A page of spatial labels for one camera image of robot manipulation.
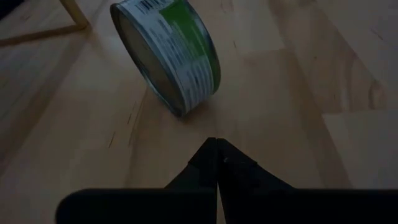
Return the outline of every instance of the can rim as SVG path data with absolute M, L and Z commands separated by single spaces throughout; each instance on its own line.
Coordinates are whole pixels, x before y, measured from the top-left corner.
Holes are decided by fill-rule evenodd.
M 215 94 L 218 90 L 218 88 L 220 87 L 220 83 L 221 83 L 221 66 L 220 66 L 220 61 L 218 60 L 218 55 L 217 55 L 217 51 L 216 51 L 216 47 L 214 46 L 213 40 L 211 39 L 210 33 L 207 30 L 205 23 L 202 21 L 202 19 L 200 18 L 199 14 L 196 12 L 196 10 L 193 8 L 193 6 L 191 4 L 189 4 L 189 2 L 184 1 L 184 4 L 189 8 L 191 14 L 200 21 L 200 24 L 197 25 L 201 25 L 202 29 L 204 29 L 206 31 L 206 37 L 205 40 L 207 41 L 207 44 L 209 45 L 210 48 L 210 53 L 212 54 L 212 56 L 214 57 L 213 59 L 216 62 L 216 71 L 212 71 L 212 78 L 213 78 L 213 94 Z
M 160 53 L 160 50 L 157 48 L 153 40 L 149 37 L 145 29 L 142 27 L 142 25 L 137 21 L 137 19 L 125 8 L 120 6 L 118 3 L 114 3 L 111 5 L 110 8 L 111 11 L 111 17 L 113 20 L 113 23 L 116 27 L 116 30 L 126 47 L 130 57 L 132 58 L 133 62 L 136 64 L 137 68 L 139 69 L 141 75 L 144 77 L 145 81 L 148 83 L 149 87 L 154 91 L 154 93 L 157 95 L 157 97 L 160 98 L 160 100 L 168 107 L 168 109 L 174 114 L 176 117 L 182 117 L 184 114 L 187 113 L 186 111 L 186 105 L 185 102 L 183 101 L 182 93 L 180 91 L 180 88 L 177 85 L 176 80 L 174 80 L 174 77 L 172 76 L 172 72 L 167 66 L 167 63 L 165 62 L 165 59 L 163 58 L 162 54 Z M 131 25 L 137 29 L 137 31 L 140 33 L 140 35 L 143 37 L 144 41 L 146 44 L 150 47 L 152 53 L 155 55 L 157 60 L 159 60 L 162 68 L 165 70 L 165 73 L 167 75 L 167 78 L 169 79 L 170 84 L 173 86 L 174 89 L 176 89 L 177 94 L 178 94 L 178 100 L 181 102 L 183 108 L 179 109 L 175 105 L 171 104 L 169 99 L 166 99 L 166 97 L 162 96 L 158 89 L 155 87 L 155 85 L 152 83 L 150 80 L 146 70 L 144 69 L 143 64 L 141 64 L 141 61 L 139 60 L 139 57 L 137 56 L 136 52 L 129 46 L 127 43 L 127 37 L 125 36 L 125 33 L 123 29 L 121 28 L 120 25 L 120 20 L 119 20 L 119 13 L 121 13 L 123 16 L 125 16 L 129 22 L 131 22 Z

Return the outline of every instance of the wooden floor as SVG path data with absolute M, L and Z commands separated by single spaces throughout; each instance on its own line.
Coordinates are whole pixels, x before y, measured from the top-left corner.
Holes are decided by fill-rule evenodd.
M 0 49 L 1 223 L 52 223 L 59 201 L 88 187 L 163 187 L 210 136 L 294 187 L 352 187 L 322 114 L 395 104 L 315 1 L 190 0 L 222 78 L 184 119 L 147 89 L 111 21 L 113 2 L 78 0 L 92 30 Z M 57 0 L 27 1 L 0 33 L 58 26 L 63 15 Z M 357 63 L 361 89 L 340 82 L 346 61 Z

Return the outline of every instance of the can label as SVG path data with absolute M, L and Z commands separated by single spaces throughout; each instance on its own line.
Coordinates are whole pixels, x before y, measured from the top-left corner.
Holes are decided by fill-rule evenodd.
M 209 98 L 214 90 L 210 51 L 183 0 L 132 0 L 121 5 L 155 42 L 182 93 L 185 111 Z

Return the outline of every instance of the wooden chair leg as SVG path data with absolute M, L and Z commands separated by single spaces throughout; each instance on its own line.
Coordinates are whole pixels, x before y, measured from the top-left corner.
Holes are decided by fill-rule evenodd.
M 1 39 L 0 47 L 7 45 L 16 45 L 27 41 L 44 39 L 48 37 L 54 37 L 56 35 L 70 34 L 72 32 L 83 30 L 90 24 L 76 4 L 75 0 L 60 0 L 60 2 L 75 22 L 74 25 Z

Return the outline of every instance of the light wood grain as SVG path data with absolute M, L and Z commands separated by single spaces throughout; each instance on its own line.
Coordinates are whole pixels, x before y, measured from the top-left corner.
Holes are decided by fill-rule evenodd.
M 398 108 L 397 93 L 372 76 L 316 1 L 269 4 L 323 113 Z
M 387 13 L 390 29 L 396 30 L 398 9 L 394 0 L 318 0 L 325 14 L 364 62 L 373 77 L 392 90 L 398 90 L 398 50 L 384 40 L 377 24 Z
M 324 115 L 357 189 L 398 188 L 398 110 Z
M 209 136 L 226 138 L 294 187 L 351 187 L 295 52 L 272 11 L 255 9 L 267 4 L 190 1 L 215 43 L 222 81 L 176 119 L 128 56 L 112 2 L 81 6 L 92 32 L 0 51 L 2 223 L 52 223 L 62 197 L 82 188 L 163 187 Z

